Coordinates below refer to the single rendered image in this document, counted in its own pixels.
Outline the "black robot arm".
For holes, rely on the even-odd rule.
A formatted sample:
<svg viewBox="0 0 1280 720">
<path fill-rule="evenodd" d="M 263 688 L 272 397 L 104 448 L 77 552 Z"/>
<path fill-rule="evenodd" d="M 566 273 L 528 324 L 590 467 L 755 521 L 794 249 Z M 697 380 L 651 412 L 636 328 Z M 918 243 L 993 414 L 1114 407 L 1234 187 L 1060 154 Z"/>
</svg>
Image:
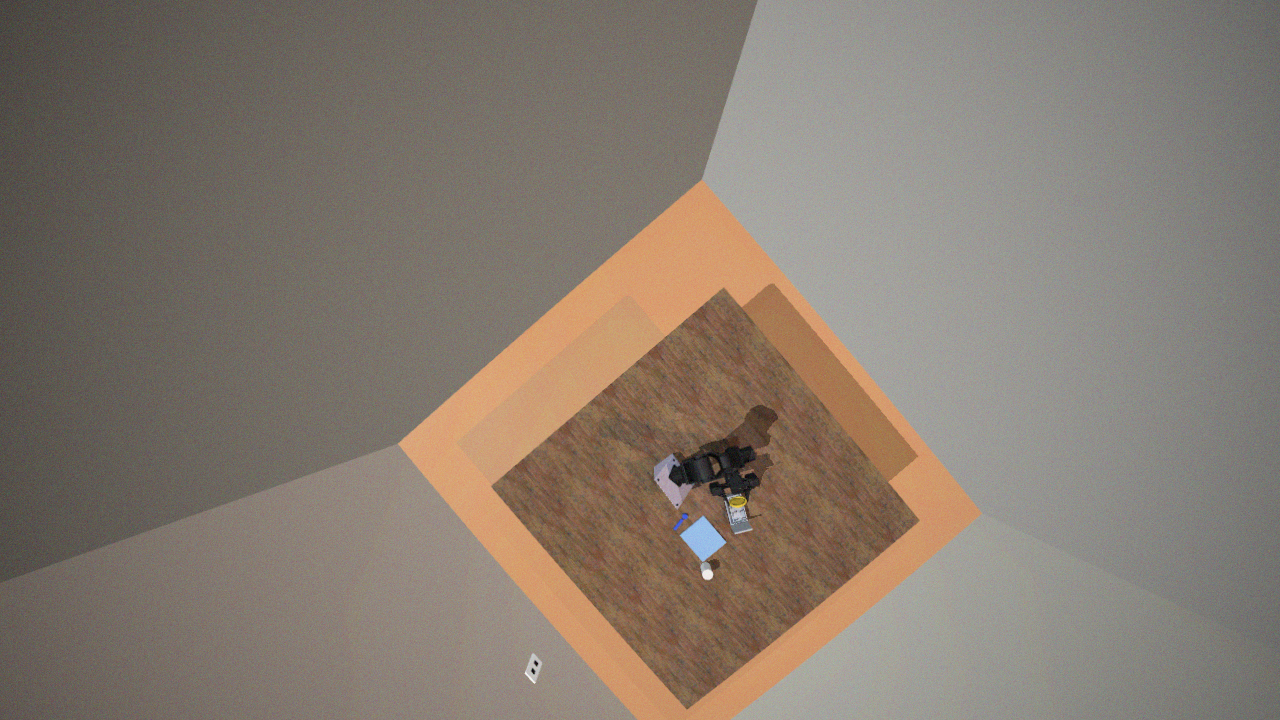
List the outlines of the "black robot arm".
<svg viewBox="0 0 1280 720">
<path fill-rule="evenodd" d="M 716 457 L 721 464 L 721 470 L 717 474 L 712 466 L 710 457 Z M 669 479 L 678 487 L 681 487 L 682 483 L 689 486 L 695 482 L 701 482 L 701 484 L 704 484 L 710 480 L 719 479 L 726 470 L 732 471 L 739 468 L 744 468 L 744 462 L 750 462 L 753 460 L 756 459 L 755 451 L 750 445 L 742 448 L 733 446 L 724 450 L 724 454 L 701 454 L 696 457 L 684 460 L 680 462 L 678 468 L 673 465 L 669 473 Z M 748 478 L 741 478 L 740 473 L 736 471 L 736 475 L 726 475 L 726 486 L 730 486 L 732 495 L 742 495 L 745 489 L 749 488 L 749 480 Z"/>
</svg>

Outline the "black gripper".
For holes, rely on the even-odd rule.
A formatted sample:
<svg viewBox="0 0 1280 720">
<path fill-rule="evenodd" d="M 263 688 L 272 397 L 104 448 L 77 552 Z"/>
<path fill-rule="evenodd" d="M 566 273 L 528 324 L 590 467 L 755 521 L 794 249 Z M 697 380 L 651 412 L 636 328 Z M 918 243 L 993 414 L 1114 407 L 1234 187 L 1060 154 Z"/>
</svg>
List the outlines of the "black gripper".
<svg viewBox="0 0 1280 720">
<path fill-rule="evenodd" d="M 723 475 L 724 475 L 724 483 L 723 484 L 719 484 L 718 480 L 710 483 L 710 495 L 712 496 L 717 496 L 718 495 L 722 498 L 724 498 L 724 502 L 728 505 L 728 507 L 730 507 L 730 502 L 728 502 L 728 498 L 724 495 L 724 489 L 730 488 L 730 486 L 726 486 L 726 475 L 727 474 L 730 474 L 731 477 L 736 475 L 736 471 L 739 471 L 739 469 L 732 470 L 732 471 L 731 470 L 726 470 L 723 473 Z M 759 482 L 758 477 L 754 473 L 745 474 L 744 478 L 748 478 L 748 480 L 749 480 L 749 488 L 745 489 L 745 498 L 749 502 L 750 491 L 754 488 L 754 486 L 760 486 L 760 482 Z"/>
</svg>

